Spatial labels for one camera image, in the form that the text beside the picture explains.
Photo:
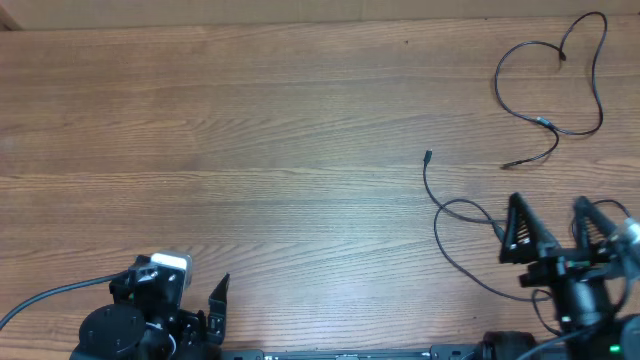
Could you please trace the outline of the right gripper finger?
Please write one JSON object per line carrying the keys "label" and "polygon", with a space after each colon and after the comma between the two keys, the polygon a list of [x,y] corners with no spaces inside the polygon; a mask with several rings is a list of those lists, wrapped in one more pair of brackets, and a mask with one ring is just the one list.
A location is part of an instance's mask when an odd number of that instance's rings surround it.
{"label": "right gripper finger", "polygon": [[594,228],[598,235],[602,235],[605,238],[611,236],[617,228],[615,222],[602,213],[594,203],[584,196],[578,197],[575,200],[573,209],[574,239],[577,248],[580,250],[590,248],[590,228]]}
{"label": "right gripper finger", "polygon": [[560,248],[520,193],[509,197],[507,223],[499,254],[501,263],[531,263]]}

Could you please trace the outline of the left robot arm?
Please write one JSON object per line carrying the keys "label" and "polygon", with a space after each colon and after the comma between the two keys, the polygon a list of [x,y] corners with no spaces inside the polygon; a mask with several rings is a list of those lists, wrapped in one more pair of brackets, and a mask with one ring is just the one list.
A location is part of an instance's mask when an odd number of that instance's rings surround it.
{"label": "left robot arm", "polygon": [[113,303],[89,314],[79,328],[73,359],[219,359],[226,333],[230,275],[208,297],[209,311],[181,307],[192,279],[187,254],[139,255],[111,280]]}

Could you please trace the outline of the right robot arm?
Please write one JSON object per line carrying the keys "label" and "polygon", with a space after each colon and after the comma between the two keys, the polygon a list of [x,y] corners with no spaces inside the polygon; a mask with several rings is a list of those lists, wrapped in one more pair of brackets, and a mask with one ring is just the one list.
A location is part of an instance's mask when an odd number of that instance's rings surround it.
{"label": "right robot arm", "polygon": [[499,260],[524,264],[522,287],[544,293],[558,328],[542,343],[524,332],[488,332],[477,359],[636,359],[639,317],[622,316],[639,280],[639,222],[617,224],[581,196],[573,205],[572,248],[562,247],[525,199],[509,198]]}

